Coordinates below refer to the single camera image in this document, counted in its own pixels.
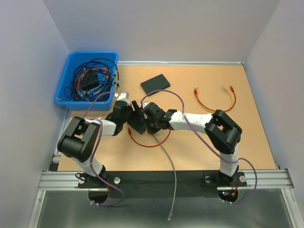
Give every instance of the wooden table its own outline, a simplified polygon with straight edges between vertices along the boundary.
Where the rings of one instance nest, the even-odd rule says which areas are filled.
[[[185,102],[185,112],[207,114],[196,101],[193,89],[199,87],[199,96],[207,106],[225,110],[230,105],[230,97],[222,85],[232,85],[237,102],[228,115],[243,129],[239,146],[239,157],[249,159],[256,169],[276,169],[265,132],[259,118],[255,101],[242,66],[120,66],[120,89],[128,91],[130,101],[140,101],[145,93],[140,83],[159,74],[164,74],[171,86],[168,88],[178,93]],[[160,92],[147,98],[160,108],[181,110],[177,97]],[[90,111],[86,118],[105,118],[108,112]],[[73,116],[82,116],[84,112],[73,111]],[[162,140],[168,131],[156,133]],[[154,145],[152,136],[132,130],[133,137],[145,145]],[[170,154],[177,170],[218,170],[219,159],[192,131],[172,131],[163,144]],[[115,137],[105,136],[96,152],[96,158],[108,171],[163,171],[172,170],[170,162],[160,147],[144,148],[135,144],[127,132],[127,124]],[[244,161],[240,169],[250,169]],[[78,171],[78,165],[61,156],[58,171]]]

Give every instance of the gray wall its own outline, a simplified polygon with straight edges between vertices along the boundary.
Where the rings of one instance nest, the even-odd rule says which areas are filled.
[[[0,1],[0,31],[0,226],[23,228],[61,127],[68,49],[41,0]]]
[[[69,50],[123,61],[244,61],[279,0],[44,0]]]
[[[304,1],[281,0],[245,70],[276,162],[304,214]]]

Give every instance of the purple cable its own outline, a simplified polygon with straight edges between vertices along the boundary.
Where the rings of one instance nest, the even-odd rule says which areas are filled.
[[[217,156],[217,157],[219,157],[221,160],[223,160],[223,161],[225,161],[225,162],[227,162],[227,163],[231,163],[231,164],[235,164],[235,163],[238,163],[239,162],[239,160],[244,160],[244,161],[246,161],[251,167],[252,167],[252,169],[253,169],[253,172],[254,172],[254,174],[255,174],[255,177],[256,177],[256,183],[255,183],[255,186],[254,186],[254,188],[253,188],[253,190],[252,190],[252,192],[251,192],[251,194],[247,197],[247,198],[245,198],[245,199],[243,199],[243,200],[241,200],[241,201],[238,201],[238,202],[228,202],[228,203],[231,203],[231,204],[239,204],[239,203],[242,203],[242,202],[245,202],[246,200],[248,200],[249,198],[251,198],[251,196],[255,193],[255,191],[256,191],[256,189],[257,189],[257,172],[256,172],[256,169],[254,168],[254,166],[250,163],[250,161],[248,161],[246,158],[239,158],[238,160],[236,160],[236,161],[229,161],[229,160],[227,160],[227,159],[225,159],[225,158],[223,158],[222,156],[220,156],[201,136],[200,136],[200,134],[194,129],[194,127],[192,126],[192,124],[189,122],[189,120],[187,119],[187,117],[186,117],[186,115],[185,115],[185,103],[184,103],[184,101],[182,100],[182,98],[177,94],[177,93],[175,93],[175,92],[173,92],[173,91],[170,91],[170,90],[166,90],[166,89],[159,89],[159,90],[154,90],[154,91],[152,91],[152,92],[150,92],[150,93],[148,93],[146,96],[144,96],[143,97],[143,99],[141,100],[141,105],[143,105],[143,101],[144,101],[144,99],[146,98],[146,97],[148,97],[148,96],[150,96],[150,95],[152,95],[152,94],[155,94],[155,93],[157,93],[157,92],[168,92],[168,93],[171,93],[171,94],[174,94],[174,95],[176,95],[178,98],[179,98],[179,100],[181,101],[181,105],[182,105],[182,109],[181,109],[181,112],[182,112],[182,114],[183,114],[183,116],[184,116],[184,119],[185,119],[185,121],[187,122],[187,124],[189,125],[189,127],[191,128],[191,130],[198,136],[198,138]]]
[[[99,207],[110,207],[110,206],[114,206],[114,205],[116,205],[116,204],[119,204],[121,201],[123,201],[123,199],[124,199],[124,192],[123,192],[122,190],[120,190],[118,187],[116,187],[116,186],[114,186],[114,185],[108,183],[108,182],[105,181],[104,179],[102,179],[102,178],[96,173],[96,171],[94,170],[92,161],[93,161],[93,158],[94,158],[94,156],[95,156],[97,147],[98,147],[98,145],[99,145],[99,143],[100,143],[101,136],[102,136],[102,133],[103,133],[103,122],[102,122],[101,120],[98,120],[98,119],[97,119],[97,121],[100,123],[100,132],[99,132],[99,137],[98,137],[96,146],[95,146],[95,148],[94,148],[94,151],[93,151],[93,154],[92,154],[92,157],[91,157],[91,160],[90,160],[90,163],[91,163],[91,164],[90,164],[90,167],[91,167],[93,173],[95,174],[95,176],[96,176],[99,180],[101,180],[101,181],[102,181],[103,183],[105,183],[107,186],[109,186],[109,187],[111,187],[111,188],[113,188],[113,189],[119,191],[119,192],[122,194],[123,197],[122,197],[120,200],[118,200],[117,202],[115,202],[115,203],[110,203],[110,204],[97,204],[97,203],[93,202],[93,204],[95,204],[95,205],[97,205],[97,206],[99,206]]]
[[[101,97],[101,96],[103,96],[103,95],[105,95],[105,94],[115,94],[114,92],[104,92],[104,93],[102,93],[102,94],[100,94],[93,102],[92,102],[92,104],[90,105],[90,107],[86,110],[86,112],[85,112],[85,114],[84,114],[84,116],[82,117],[82,118],[84,118],[85,116],[86,116],[86,114],[90,111],[90,109],[92,108],[92,106],[95,104],[95,102]]]

